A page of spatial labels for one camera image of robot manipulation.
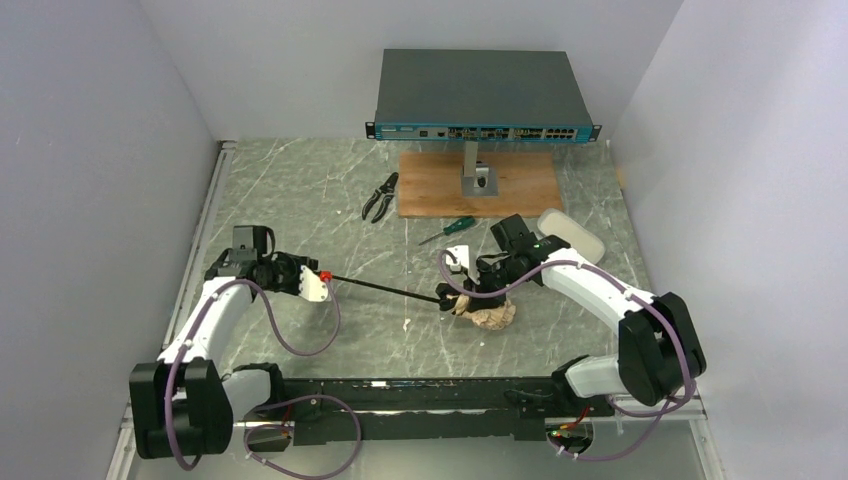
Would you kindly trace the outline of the beige umbrella case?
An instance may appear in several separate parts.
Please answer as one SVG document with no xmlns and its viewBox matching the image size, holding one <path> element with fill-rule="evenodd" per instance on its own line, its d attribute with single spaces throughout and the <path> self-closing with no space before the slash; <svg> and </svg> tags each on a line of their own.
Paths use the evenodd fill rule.
<svg viewBox="0 0 848 480">
<path fill-rule="evenodd" d="M 567 241 L 593 264 L 597 264 L 606 253 L 606 246 L 599 237 L 561 210 L 545 210 L 537 219 L 536 225 L 542 234 L 555 235 Z"/>
</svg>

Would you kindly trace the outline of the beige folding umbrella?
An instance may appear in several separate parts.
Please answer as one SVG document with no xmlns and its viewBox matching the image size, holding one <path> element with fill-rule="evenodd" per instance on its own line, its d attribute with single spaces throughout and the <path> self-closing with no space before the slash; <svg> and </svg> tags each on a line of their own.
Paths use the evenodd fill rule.
<svg viewBox="0 0 848 480">
<path fill-rule="evenodd" d="M 329 271 L 320 271 L 320 277 L 324 281 L 338 280 L 341 282 L 351 283 L 361 287 L 400 295 L 403 297 L 422 300 L 429 303 L 438 304 L 437 295 L 435 297 L 426 296 L 423 294 L 408 292 L 394 287 L 376 284 L 373 282 L 352 279 L 343 276 L 337 276 Z M 516 316 L 517 307 L 505 296 L 496 298 L 476 298 L 469 295 L 464 295 L 464 312 L 450 313 L 456 317 L 461 317 L 469 320 L 473 325 L 484 330 L 498 331 L 510 326 Z"/>
</svg>

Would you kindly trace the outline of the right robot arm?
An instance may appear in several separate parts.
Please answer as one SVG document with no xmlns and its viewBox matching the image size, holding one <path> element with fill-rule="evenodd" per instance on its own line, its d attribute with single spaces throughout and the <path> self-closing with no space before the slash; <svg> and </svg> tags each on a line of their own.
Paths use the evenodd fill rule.
<svg viewBox="0 0 848 480">
<path fill-rule="evenodd" d="M 558 398 L 581 405 L 628 395 L 645 406 L 667 400 L 674 410 L 694 395 L 707 363 L 680 296 L 650 293 L 597 266 L 603 243 L 560 210 L 545 210 L 534 230 L 514 214 L 490 232 L 500 249 L 492 263 L 473 258 L 464 245 L 438 253 L 442 309 L 482 311 L 503 322 L 511 314 L 507 292 L 531 281 L 575 301 L 617 340 L 612 354 L 584 355 L 556 369 Z"/>
</svg>

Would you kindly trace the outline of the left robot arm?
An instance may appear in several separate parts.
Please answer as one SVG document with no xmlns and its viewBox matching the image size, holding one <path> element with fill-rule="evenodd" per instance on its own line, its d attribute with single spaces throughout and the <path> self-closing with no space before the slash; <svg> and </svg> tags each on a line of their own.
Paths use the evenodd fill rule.
<svg viewBox="0 0 848 480">
<path fill-rule="evenodd" d="M 271 363 L 248 364 L 223 378 L 217 364 L 235 324 L 271 293 L 323 301 L 319 262 L 275 248 L 271 228 L 236 226 L 232 244 L 203 274 L 201 298 L 174 341 L 129 377 L 133 429 L 143 459 L 224 452 L 233 424 L 282 401 L 283 377 Z"/>
</svg>

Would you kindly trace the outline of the grey metal stand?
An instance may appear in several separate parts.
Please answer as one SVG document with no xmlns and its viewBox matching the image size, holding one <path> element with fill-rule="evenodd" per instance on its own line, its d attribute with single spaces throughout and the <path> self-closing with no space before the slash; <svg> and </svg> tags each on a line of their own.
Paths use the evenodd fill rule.
<svg viewBox="0 0 848 480">
<path fill-rule="evenodd" d="M 478 158 L 479 144 L 464 143 L 461 169 L 461 190 L 464 197 L 490 198 L 498 196 L 497 173 L 489 164 Z"/>
</svg>

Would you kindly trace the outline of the wooden board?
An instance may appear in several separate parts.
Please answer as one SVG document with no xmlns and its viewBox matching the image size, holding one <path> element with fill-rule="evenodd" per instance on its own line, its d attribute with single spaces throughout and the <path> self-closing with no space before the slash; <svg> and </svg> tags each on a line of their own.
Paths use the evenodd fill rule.
<svg viewBox="0 0 848 480">
<path fill-rule="evenodd" d="M 461 153 L 400 156 L 398 214 L 404 218 L 537 217 L 564 207 L 550 153 Z"/>
</svg>

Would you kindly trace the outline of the black pliers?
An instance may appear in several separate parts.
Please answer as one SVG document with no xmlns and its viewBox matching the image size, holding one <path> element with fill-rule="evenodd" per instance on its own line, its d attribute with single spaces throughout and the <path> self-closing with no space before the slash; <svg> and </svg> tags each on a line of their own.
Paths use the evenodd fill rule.
<svg viewBox="0 0 848 480">
<path fill-rule="evenodd" d="M 367 220 L 373 209 L 376 209 L 373 217 L 370 219 L 372 224 L 375 224 L 383 219 L 388 212 L 390 203 L 395 197 L 396 186 L 399 180 L 399 173 L 392 172 L 389 177 L 377 187 L 369 199 L 365 202 L 361 210 L 361 219 Z"/>
</svg>

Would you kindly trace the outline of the white aluminium table rail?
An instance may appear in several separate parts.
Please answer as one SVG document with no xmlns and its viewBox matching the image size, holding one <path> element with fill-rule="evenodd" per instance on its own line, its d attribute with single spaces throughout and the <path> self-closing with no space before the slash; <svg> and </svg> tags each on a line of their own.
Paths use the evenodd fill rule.
<svg viewBox="0 0 848 480">
<path fill-rule="evenodd" d="M 217 159 L 198 222 L 194 229 L 187 264 L 161 345 L 162 351 L 170 346 L 190 316 L 194 292 L 201 282 L 203 260 L 206 255 L 208 242 L 213 236 L 212 228 L 214 226 L 214 219 L 223 196 L 223 190 L 225 189 L 227 176 L 231 170 L 237 145 L 238 142 L 236 140 L 220 141 L 218 144 Z"/>
</svg>

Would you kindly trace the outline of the green handled screwdriver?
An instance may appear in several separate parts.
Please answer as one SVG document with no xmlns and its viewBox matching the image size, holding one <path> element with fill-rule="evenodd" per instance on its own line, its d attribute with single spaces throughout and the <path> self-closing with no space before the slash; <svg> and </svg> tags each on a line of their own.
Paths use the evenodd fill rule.
<svg viewBox="0 0 848 480">
<path fill-rule="evenodd" d="M 425 240 L 419 242 L 418 245 L 423 246 L 423 245 L 426 245 L 427 243 L 434 241 L 434 240 L 437 240 L 439 238 L 451 236 L 453 234 L 467 230 L 467 229 L 473 227 L 475 224 L 476 224 L 476 219 L 474 217 L 471 217 L 471 216 L 461 217 L 461 218 L 453 221 L 448 226 L 443 227 L 440 230 L 439 233 L 431 235 L 430 237 L 426 238 Z"/>
</svg>

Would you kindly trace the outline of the grey network switch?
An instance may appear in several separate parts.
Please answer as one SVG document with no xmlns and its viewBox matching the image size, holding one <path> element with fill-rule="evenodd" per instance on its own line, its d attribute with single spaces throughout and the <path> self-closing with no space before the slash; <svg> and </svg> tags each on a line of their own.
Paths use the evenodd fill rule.
<svg viewBox="0 0 848 480">
<path fill-rule="evenodd" d="M 369 139 L 587 144 L 601 125 L 563 51 L 386 49 Z"/>
</svg>

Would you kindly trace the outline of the aluminium front frame rail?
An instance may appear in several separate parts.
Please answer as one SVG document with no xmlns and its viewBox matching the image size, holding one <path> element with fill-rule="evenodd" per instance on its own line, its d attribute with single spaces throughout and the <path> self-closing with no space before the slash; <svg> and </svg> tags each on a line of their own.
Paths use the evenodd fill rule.
<svg viewBox="0 0 848 480">
<path fill-rule="evenodd" d="M 209 366 L 169 382 L 145 365 L 129 381 L 133 446 L 143 459 L 173 458 L 192 469 L 223 453 L 245 423 L 248 455 L 335 441 L 509 436 L 547 440 L 588 461 L 593 421 L 620 421 L 604 395 L 579 397 L 561 373 L 550 377 L 286 379 L 272 364 L 227 378 Z"/>
</svg>

